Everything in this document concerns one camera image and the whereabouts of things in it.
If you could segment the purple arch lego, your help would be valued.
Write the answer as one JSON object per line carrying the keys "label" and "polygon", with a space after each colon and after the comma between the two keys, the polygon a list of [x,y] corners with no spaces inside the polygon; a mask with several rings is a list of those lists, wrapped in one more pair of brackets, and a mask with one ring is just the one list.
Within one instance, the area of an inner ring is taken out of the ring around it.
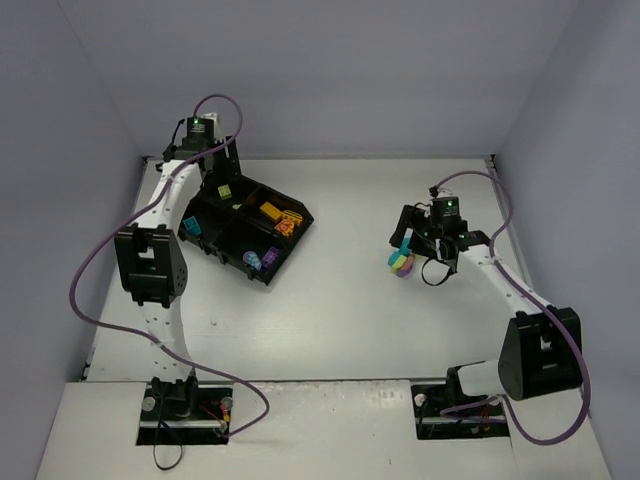
{"label": "purple arch lego", "polygon": [[271,268],[277,261],[280,250],[277,247],[270,247],[261,259],[261,265],[264,269]]}

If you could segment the purple flower lego block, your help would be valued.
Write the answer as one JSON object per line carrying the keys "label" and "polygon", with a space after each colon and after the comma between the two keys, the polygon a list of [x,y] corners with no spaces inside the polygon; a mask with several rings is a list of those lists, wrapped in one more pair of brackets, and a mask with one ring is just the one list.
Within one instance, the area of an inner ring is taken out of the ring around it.
{"label": "purple flower lego block", "polygon": [[262,268],[261,259],[254,251],[246,251],[242,256],[242,260],[246,265],[256,271],[260,271]]}

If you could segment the orange and lime lego stack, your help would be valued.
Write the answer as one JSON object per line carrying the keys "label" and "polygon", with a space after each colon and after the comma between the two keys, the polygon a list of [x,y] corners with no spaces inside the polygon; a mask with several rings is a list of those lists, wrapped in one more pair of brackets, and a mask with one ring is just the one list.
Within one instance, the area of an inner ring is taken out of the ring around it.
{"label": "orange and lime lego stack", "polygon": [[278,223],[281,221],[283,213],[270,202],[264,202],[260,208],[260,213],[271,222]]}

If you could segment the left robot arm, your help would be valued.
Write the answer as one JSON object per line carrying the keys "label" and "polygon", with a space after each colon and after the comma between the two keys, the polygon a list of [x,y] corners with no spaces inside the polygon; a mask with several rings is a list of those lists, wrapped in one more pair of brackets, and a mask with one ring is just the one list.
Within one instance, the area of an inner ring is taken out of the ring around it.
{"label": "left robot arm", "polygon": [[178,420],[196,409],[198,393],[181,318],[188,268],[178,232],[204,177],[217,161],[225,166],[228,153],[223,149],[184,165],[190,157],[225,141],[216,113],[192,116],[186,126],[182,143],[170,146],[168,159],[160,164],[149,210],[114,237],[122,287],[140,308],[143,332],[152,337],[151,395],[159,416]]}

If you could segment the orange rounded lego block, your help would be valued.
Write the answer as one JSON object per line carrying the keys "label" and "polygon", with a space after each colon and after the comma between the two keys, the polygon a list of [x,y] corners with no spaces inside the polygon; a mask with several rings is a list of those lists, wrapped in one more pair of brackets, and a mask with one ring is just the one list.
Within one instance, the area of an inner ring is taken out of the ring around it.
{"label": "orange rounded lego block", "polygon": [[282,212],[282,216],[274,227],[274,230],[285,238],[290,238],[295,229],[302,224],[303,220],[304,218],[297,212],[285,210]]}

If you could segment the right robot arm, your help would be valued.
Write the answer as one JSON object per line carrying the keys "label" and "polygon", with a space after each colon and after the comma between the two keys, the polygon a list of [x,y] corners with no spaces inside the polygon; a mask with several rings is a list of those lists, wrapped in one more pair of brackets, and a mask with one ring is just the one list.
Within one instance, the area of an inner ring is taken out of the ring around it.
{"label": "right robot arm", "polygon": [[582,385],[579,362],[553,323],[557,319],[580,348],[578,313],[552,305],[502,264],[490,251],[489,237],[468,229],[457,197],[435,198],[428,205],[405,205],[389,243],[446,266],[446,278],[461,275],[505,323],[496,358],[448,370],[447,379],[462,395],[505,395],[521,401]]}

